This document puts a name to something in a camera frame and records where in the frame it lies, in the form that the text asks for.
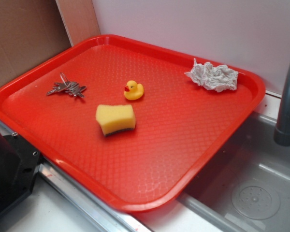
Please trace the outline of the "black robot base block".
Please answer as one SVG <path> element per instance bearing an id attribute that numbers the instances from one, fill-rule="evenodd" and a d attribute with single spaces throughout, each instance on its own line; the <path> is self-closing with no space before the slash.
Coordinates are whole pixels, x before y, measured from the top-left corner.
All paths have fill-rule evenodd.
<path id="1" fill-rule="evenodd" d="M 33 191 L 41 153 L 20 135 L 0 133 L 0 217 Z"/>

